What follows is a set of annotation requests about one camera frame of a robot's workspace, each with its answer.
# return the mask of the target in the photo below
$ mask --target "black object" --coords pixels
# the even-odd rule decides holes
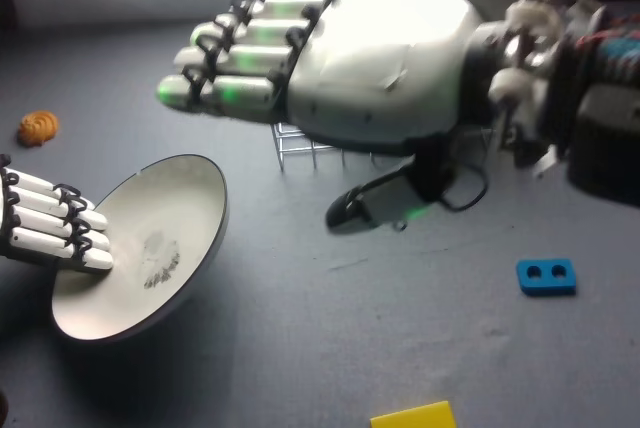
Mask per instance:
[[[640,206],[640,91],[592,86],[578,111],[569,180],[607,199]]]

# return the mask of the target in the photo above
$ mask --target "robotic finger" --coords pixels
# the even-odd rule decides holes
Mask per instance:
[[[113,267],[109,239],[100,231],[108,222],[68,185],[8,168],[2,155],[0,254],[36,264],[68,259],[77,271],[101,273]]]

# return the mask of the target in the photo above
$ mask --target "black rim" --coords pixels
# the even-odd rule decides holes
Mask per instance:
[[[52,292],[51,292],[51,318],[53,319],[53,323],[57,329],[57,331],[59,333],[61,333],[66,339],[69,340],[73,340],[75,342],[80,342],[83,344],[104,344],[104,343],[109,343],[109,342],[115,342],[118,341],[119,339],[124,339],[124,338],[128,338],[130,335],[133,335],[133,332],[136,332],[138,330],[138,328],[140,327],[140,325],[144,324],[144,323],[149,323],[151,322],[151,325],[155,324],[159,319],[161,319],[164,314],[164,311],[167,310],[167,305],[171,302],[171,300],[174,300],[175,298],[177,298],[182,291],[191,283],[191,280],[193,279],[193,277],[195,276],[196,273],[198,273],[200,271],[200,269],[202,268],[205,260],[207,260],[209,258],[209,255],[211,254],[211,252],[213,251],[213,249],[217,246],[217,242],[220,239],[220,233],[221,232],[225,232],[226,231],[226,224],[227,224],[227,214],[228,214],[228,196],[227,196],[227,180],[224,177],[224,173],[222,172],[222,170],[220,169],[220,167],[211,159],[207,158],[206,156],[202,156],[202,155],[196,155],[196,154],[189,154],[189,153],[185,153],[182,155],[174,155],[174,156],[169,156],[167,158],[163,158],[162,160],[158,160],[155,163],[151,163],[150,165],[145,166],[142,170],[140,170],[137,173],[134,173],[133,175],[129,176],[126,180],[122,181],[118,186],[116,186],[113,190],[111,190],[101,201],[100,203],[96,204],[96,209],[107,199],[109,198],[109,196],[111,196],[111,194],[113,192],[115,192],[118,188],[120,188],[122,185],[124,185],[127,181],[129,181],[131,178],[133,178],[134,176],[137,176],[138,173],[142,173],[143,171],[151,168],[152,166],[155,166],[159,163],[163,163],[167,160],[171,160],[173,158],[182,158],[182,157],[197,157],[197,158],[202,158],[203,160],[208,161],[209,163],[211,163],[220,173],[220,177],[222,178],[222,186],[224,187],[224,206],[222,208],[222,217],[220,218],[220,224],[218,225],[218,231],[216,232],[216,236],[214,236],[213,240],[211,241],[211,244],[209,245],[209,248],[207,249],[207,252],[204,254],[204,256],[202,257],[202,261],[200,261],[200,263],[198,264],[198,266],[196,267],[195,270],[193,270],[193,273],[191,273],[191,276],[189,276],[189,279],[187,279],[187,281],[185,281],[183,283],[183,285],[178,289],[178,291],[176,291],[173,296],[171,298],[169,298],[168,300],[166,300],[162,306],[160,306],[160,308],[158,308],[156,311],[154,311],[153,313],[151,313],[149,316],[147,316],[146,318],[140,320],[138,323],[136,323],[133,326],[130,326],[129,328],[127,328],[124,331],[121,331],[120,333],[117,333],[115,335],[111,335],[111,336],[107,336],[104,338],[97,338],[94,340],[83,340],[80,338],[74,338],[73,336],[67,334],[64,330],[62,330],[62,328],[60,328],[60,326],[58,325],[58,322],[55,319],[55,316],[53,316],[53,290],[55,290],[55,282],[54,282],[54,286],[52,288]],[[2,420],[2,410],[1,410],[1,405],[2,405],[2,400],[0,399],[0,420]]]

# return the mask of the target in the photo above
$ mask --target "yellow object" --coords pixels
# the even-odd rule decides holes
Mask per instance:
[[[42,146],[58,132],[58,118],[50,111],[34,111],[22,118],[18,139],[25,146]]]
[[[448,401],[371,418],[371,428],[456,428]]]

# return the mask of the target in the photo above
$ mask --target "blue component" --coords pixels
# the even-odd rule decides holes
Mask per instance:
[[[521,260],[516,266],[520,289],[529,296],[575,295],[571,260]]]

